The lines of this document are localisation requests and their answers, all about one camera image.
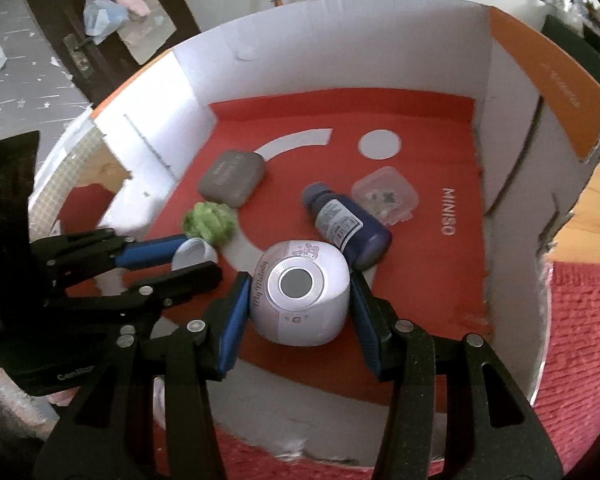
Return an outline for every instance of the plastic bag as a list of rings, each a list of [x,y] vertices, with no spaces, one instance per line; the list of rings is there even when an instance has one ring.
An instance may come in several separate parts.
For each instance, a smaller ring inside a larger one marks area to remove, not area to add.
[[[129,19],[125,7],[111,0],[87,0],[84,4],[84,31],[98,45]]]

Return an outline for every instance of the white speaker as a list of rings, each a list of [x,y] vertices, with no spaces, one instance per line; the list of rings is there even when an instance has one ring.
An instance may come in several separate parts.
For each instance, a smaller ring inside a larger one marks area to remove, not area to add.
[[[291,240],[261,257],[251,285],[251,320],[275,343],[318,346],[342,330],[349,308],[349,266],[325,242]]]

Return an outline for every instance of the wooden floor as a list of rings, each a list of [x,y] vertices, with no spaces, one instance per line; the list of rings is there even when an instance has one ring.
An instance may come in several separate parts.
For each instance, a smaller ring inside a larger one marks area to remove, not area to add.
[[[573,218],[555,238],[549,258],[560,262],[600,263],[600,164],[582,193]]]

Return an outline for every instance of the green pom pom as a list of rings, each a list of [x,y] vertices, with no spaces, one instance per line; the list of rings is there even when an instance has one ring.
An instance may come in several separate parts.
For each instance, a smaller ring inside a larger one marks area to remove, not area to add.
[[[198,202],[182,219],[189,238],[202,238],[211,245],[225,243],[235,233],[235,214],[226,204]]]

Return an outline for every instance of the red carpet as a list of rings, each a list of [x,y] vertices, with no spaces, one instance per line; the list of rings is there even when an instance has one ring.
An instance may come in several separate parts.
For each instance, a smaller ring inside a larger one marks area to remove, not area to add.
[[[600,433],[600,265],[555,264],[549,354],[536,411],[565,471]],[[165,471],[164,432],[157,430],[158,467]],[[307,460],[281,462],[218,431],[229,480],[367,480],[370,470]],[[432,472],[440,464],[432,466]]]
[[[565,471],[600,434],[600,264],[554,266],[551,339],[536,412]]]

